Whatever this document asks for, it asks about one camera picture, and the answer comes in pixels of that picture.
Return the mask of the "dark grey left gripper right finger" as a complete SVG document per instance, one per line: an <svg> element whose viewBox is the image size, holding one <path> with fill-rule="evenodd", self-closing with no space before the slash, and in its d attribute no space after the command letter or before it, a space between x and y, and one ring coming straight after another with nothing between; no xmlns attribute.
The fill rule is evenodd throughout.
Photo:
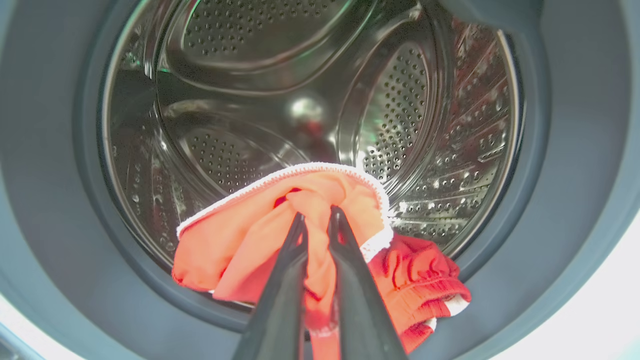
<svg viewBox="0 0 640 360"><path fill-rule="evenodd" d="M336 205L331 207L327 234L336 267L341 360L407 360L354 231Z"/></svg>

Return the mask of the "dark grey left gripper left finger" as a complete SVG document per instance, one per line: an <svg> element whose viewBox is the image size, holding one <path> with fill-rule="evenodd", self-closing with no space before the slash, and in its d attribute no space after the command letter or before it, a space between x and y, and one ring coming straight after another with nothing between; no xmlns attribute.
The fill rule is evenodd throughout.
<svg viewBox="0 0 640 360"><path fill-rule="evenodd" d="M298 212L237 344L234 360L300 360L303 357L307 260L306 219Z"/></svg>

